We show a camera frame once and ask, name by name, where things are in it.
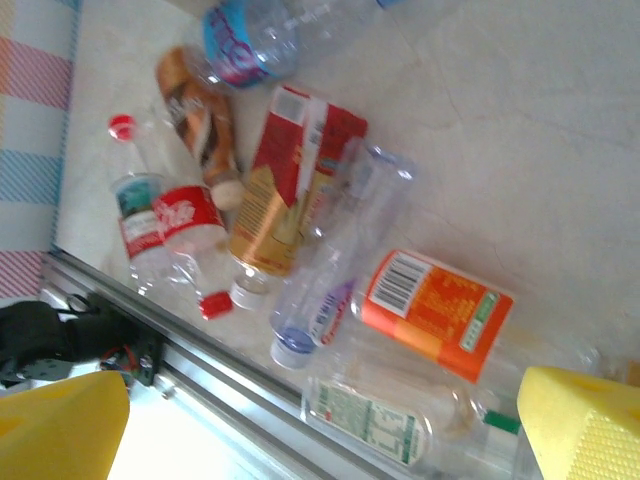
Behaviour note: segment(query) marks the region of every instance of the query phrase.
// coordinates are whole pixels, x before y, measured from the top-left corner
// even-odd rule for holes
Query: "white marble floor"
[[[151,100],[154,63],[189,20],[160,0],[84,2],[57,243],[123,281],[106,120]],[[406,0],[293,82],[362,113],[372,142],[420,164],[390,246],[516,292],[516,326],[567,348],[581,337],[632,352],[640,338],[639,48],[636,0]],[[234,99],[247,166],[269,94]],[[284,375],[269,360],[266,311],[209,324],[185,315]]]

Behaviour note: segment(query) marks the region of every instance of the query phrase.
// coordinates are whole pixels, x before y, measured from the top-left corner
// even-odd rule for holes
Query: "pastel striped cloth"
[[[0,0],[0,307],[51,248],[81,0]]]

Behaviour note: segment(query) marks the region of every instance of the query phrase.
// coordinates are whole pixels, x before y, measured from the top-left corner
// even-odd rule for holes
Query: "red bottle label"
[[[201,225],[224,227],[220,214],[204,187],[190,186],[170,190],[153,202],[158,231],[163,240]]]

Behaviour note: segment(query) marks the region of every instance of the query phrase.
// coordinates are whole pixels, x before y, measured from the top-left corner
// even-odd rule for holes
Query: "white bottle label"
[[[120,219],[120,229],[129,259],[162,245],[158,233],[158,220],[153,210],[139,212]]]
[[[320,383],[310,400],[316,418],[395,462],[413,465],[424,452],[425,435],[414,415],[328,383]]]

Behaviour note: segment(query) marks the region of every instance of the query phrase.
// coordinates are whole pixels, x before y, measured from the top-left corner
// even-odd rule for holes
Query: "clear plastic bottle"
[[[229,260],[227,232],[188,150],[172,125],[153,116],[140,129],[137,143],[145,157],[156,157],[167,170],[153,209],[160,238],[173,254],[174,267],[194,287],[205,319],[230,311],[231,299],[221,275]]]
[[[138,293],[148,295],[175,272],[171,256],[159,236],[152,207],[161,192],[162,176],[150,173],[134,143],[136,133],[133,117],[116,115],[111,118],[109,134],[115,141],[110,149],[109,171],[131,274]]]
[[[361,146],[348,189],[329,197],[313,228],[316,241],[301,252],[271,316],[271,356],[285,368],[307,365],[317,346],[331,343],[358,275],[380,246],[406,201],[413,162]]]
[[[186,38],[187,62],[215,88],[279,79],[331,54],[366,28],[377,11],[401,0],[227,0]]]
[[[517,415],[515,399],[530,366],[585,373],[600,369],[595,349],[580,349],[577,342],[556,345],[507,325],[517,314],[517,302],[512,309],[509,294],[454,267],[410,250],[393,250],[375,269],[354,290],[354,316],[492,390],[503,400],[502,413]]]
[[[495,421],[499,400],[491,392],[353,319],[342,328],[304,389],[307,423],[423,478],[511,479],[520,424]]]

